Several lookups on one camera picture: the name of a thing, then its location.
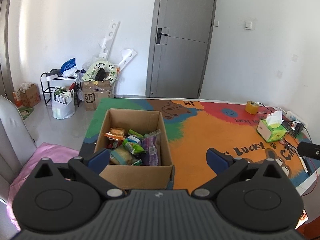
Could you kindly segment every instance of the yellow tape roll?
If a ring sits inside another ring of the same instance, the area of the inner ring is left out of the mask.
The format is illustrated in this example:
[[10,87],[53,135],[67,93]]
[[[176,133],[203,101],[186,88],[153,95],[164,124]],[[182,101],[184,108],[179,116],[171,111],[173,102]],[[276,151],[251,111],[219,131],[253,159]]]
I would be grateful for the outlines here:
[[256,114],[259,110],[259,105],[252,101],[247,101],[247,105],[245,106],[245,110],[249,114]]

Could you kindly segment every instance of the light switch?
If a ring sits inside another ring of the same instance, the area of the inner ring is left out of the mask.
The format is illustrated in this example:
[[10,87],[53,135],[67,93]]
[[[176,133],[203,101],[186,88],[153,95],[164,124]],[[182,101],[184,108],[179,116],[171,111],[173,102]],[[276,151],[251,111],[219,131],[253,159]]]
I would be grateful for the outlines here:
[[246,22],[245,23],[245,29],[246,30],[252,30],[252,22]]

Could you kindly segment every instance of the table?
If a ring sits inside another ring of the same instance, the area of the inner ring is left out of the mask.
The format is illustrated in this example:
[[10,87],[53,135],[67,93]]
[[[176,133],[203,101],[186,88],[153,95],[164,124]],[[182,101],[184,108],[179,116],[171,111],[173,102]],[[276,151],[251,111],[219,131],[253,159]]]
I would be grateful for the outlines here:
[[[244,107],[242,104],[196,100],[103,98],[85,135],[80,156],[93,153],[108,109],[156,110],[163,115],[175,166],[174,189],[191,192],[216,176],[206,163],[207,149],[213,147],[233,157],[241,156],[251,163],[266,158],[276,159],[302,194],[316,176],[308,179],[298,156],[289,154],[279,142],[266,143],[256,131],[259,120],[265,119],[266,114],[251,115]],[[268,110],[261,107],[259,112],[268,113]],[[287,135],[286,140],[297,146],[291,136]],[[305,136],[298,140],[308,141]],[[313,160],[313,163],[317,169],[320,167],[320,161]]]

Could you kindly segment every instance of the purple snack bag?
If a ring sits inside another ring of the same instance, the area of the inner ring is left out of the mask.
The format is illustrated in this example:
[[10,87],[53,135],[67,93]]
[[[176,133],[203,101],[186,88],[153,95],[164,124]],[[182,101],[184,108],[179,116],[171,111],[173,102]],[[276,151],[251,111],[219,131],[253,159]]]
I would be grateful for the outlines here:
[[157,130],[152,133],[145,135],[142,140],[141,146],[146,151],[146,154],[142,155],[142,161],[144,166],[158,166],[160,164],[158,157],[158,150],[156,145],[160,147],[161,131]]

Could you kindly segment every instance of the gray door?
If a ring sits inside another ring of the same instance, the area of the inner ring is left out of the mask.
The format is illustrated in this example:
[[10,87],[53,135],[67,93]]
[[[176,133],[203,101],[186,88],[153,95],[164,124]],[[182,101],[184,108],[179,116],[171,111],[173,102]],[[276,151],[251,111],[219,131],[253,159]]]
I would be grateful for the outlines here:
[[9,4],[10,0],[0,0],[0,95],[14,102],[8,54]]
[[214,0],[160,0],[151,97],[197,98]]

